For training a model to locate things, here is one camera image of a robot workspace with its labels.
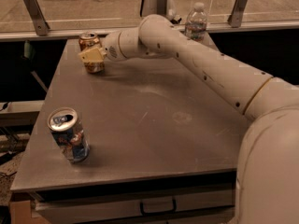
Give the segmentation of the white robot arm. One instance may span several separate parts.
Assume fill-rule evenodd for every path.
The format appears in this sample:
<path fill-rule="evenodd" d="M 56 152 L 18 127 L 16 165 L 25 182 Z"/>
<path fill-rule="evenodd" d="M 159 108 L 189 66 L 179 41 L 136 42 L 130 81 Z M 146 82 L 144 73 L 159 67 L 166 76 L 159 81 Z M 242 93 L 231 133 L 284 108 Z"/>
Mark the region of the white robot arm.
<path fill-rule="evenodd" d="M 155 14 L 79 57 L 99 63 L 161 55 L 175 58 L 252 122 L 239 151 L 230 224 L 299 224 L 299 88 L 189 39 Z"/>

